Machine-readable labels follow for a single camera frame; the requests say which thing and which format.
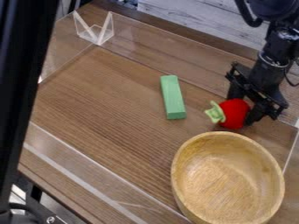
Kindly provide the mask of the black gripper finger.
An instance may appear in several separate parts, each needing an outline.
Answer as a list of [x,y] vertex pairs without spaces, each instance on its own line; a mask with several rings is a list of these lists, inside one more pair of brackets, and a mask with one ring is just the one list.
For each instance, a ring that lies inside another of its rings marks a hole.
[[244,96],[245,92],[242,87],[236,82],[230,82],[228,87],[226,99],[242,99]]
[[258,122],[265,115],[266,115],[266,104],[260,101],[253,105],[253,108],[248,111],[244,124],[246,126],[250,126],[254,122]]

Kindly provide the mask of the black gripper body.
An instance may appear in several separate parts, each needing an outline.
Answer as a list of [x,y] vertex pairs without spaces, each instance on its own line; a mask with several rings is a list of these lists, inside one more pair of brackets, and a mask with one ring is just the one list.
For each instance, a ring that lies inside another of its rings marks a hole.
[[233,62],[225,74],[228,82],[236,82],[244,89],[245,96],[253,105],[257,102],[266,104],[266,115],[274,120],[288,102],[280,92],[280,84],[285,77],[285,69],[280,66],[269,66],[257,61],[252,68]]

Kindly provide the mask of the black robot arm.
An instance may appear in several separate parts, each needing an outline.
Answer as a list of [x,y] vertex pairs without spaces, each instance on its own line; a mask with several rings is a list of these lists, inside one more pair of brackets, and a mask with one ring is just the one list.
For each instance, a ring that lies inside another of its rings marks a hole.
[[257,52],[254,65],[248,68],[237,62],[230,64],[225,78],[229,81],[226,99],[253,102],[244,125],[258,122],[264,116],[274,120],[288,108],[280,92],[282,81],[293,88],[286,77],[293,64],[299,64],[299,0],[233,0],[240,16],[250,27],[268,22],[265,44]]

